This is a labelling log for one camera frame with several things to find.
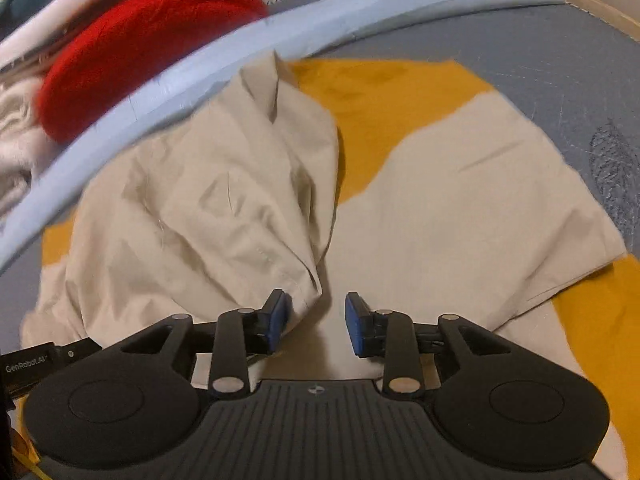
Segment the yellow and beige cloth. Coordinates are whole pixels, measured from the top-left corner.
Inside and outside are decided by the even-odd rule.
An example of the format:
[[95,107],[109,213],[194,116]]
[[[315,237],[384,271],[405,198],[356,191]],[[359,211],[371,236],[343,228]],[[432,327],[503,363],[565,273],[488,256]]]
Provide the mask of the yellow and beige cloth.
[[108,345],[283,288],[294,323],[253,380],[376,378],[347,292],[417,322],[455,312],[594,381],[612,412],[596,463],[636,480],[638,277],[546,135],[460,65],[270,56],[118,156],[45,232],[22,341]]

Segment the pile of clothes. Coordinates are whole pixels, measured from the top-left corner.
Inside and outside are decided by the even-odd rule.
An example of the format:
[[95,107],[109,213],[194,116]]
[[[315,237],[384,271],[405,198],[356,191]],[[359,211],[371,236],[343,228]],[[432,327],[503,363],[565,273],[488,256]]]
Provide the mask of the pile of clothes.
[[64,147],[261,0],[0,2],[0,224]]

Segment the red fabric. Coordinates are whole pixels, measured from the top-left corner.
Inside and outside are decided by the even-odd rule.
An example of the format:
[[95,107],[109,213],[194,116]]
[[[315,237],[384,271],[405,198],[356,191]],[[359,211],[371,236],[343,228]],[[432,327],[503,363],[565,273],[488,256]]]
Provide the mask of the red fabric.
[[209,41],[267,15],[261,0],[126,0],[60,54],[36,105],[46,133],[75,139],[140,85]]

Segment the ridged black panel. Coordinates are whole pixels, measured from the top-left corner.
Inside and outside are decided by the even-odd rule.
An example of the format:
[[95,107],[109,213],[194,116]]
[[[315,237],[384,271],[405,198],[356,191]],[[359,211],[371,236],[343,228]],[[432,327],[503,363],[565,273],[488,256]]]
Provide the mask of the ridged black panel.
[[110,471],[49,459],[56,480],[602,480],[591,465],[509,472],[476,462],[423,408],[380,396],[371,381],[263,381],[249,398],[218,402],[164,456]]

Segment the black scribble mark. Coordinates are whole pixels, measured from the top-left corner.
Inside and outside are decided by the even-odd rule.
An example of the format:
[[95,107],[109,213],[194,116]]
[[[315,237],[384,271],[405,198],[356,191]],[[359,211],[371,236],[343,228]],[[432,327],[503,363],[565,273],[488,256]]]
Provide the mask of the black scribble mark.
[[640,210],[638,156],[612,119],[597,129],[590,146],[591,175],[604,209],[631,250]]

